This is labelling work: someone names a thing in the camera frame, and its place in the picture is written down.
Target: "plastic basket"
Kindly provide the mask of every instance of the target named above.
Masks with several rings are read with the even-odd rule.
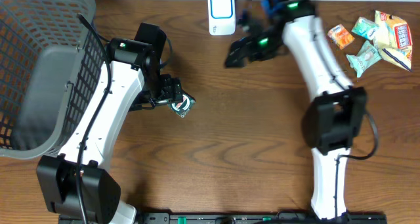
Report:
[[[0,0],[0,156],[55,155],[95,91],[102,55],[80,24],[95,0]]]

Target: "small packet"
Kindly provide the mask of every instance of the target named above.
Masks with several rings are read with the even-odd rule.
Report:
[[[178,114],[178,116],[184,118],[191,110],[192,106],[196,103],[196,100],[185,92],[182,92],[182,99],[182,102],[169,104],[169,107],[172,111]]]
[[[347,59],[350,66],[356,71],[357,78],[360,78],[365,70],[382,58],[378,50],[369,41],[366,41],[357,56],[347,55]]]
[[[359,17],[352,29],[352,32],[368,40],[372,40],[375,37],[375,34],[378,31],[378,29],[378,24],[375,24],[367,18]]]
[[[328,31],[328,37],[330,37],[341,50],[354,41],[354,37],[344,28],[342,24],[339,24]]]
[[[412,71],[413,39],[407,22],[400,17],[376,11],[375,23],[379,25],[379,30],[373,43],[382,58]]]

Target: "orange packet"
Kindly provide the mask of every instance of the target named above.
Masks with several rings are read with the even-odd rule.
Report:
[[[342,24],[339,24],[328,31],[328,37],[330,37],[341,50],[354,41],[354,37],[344,28]]]

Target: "wooden tabletop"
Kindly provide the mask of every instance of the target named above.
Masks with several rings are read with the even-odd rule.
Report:
[[[231,36],[209,35],[207,1],[96,2],[95,23],[107,38],[134,38],[141,22],[161,26],[175,52],[165,72],[180,77],[197,100],[183,119],[166,106],[128,114],[111,172],[122,200],[146,211],[308,209],[312,155],[300,122],[309,99],[292,55],[227,70],[230,43],[243,34],[238,29]],[[351,30],[359,16],[373,20],[374,10],[408,21],[413,72],[382,60],[356,79],[345,55],[357,54],[365,40],[356,37],[344,51],[331,45],[347,76],[367,89],[367,108],[381,135],[375,157],[348,162],[345,201],[353,212],[385,212],[389,223],[420,223],[420,4],[323,2],[319,12],[327,32],[338,24]],[[365,121],[352,153],[366,154],[372,145]],[[56,223],[57,215],[45,207],[36,165],[0,159],[0,223]]]

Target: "light blue packet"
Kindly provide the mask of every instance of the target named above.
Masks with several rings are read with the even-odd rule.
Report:
[[[364,17],[359,17],[354,25],[352,32],[368,40],[372,40],[378,32],[379,25]]]
[[[347,60],[350,62],[350,66],[356,71],[357,78],[360,78],[365,70],[381,59],[382,57],[378,53],[378,50],[369,41],[363,44],[357,56],[347,55]]]

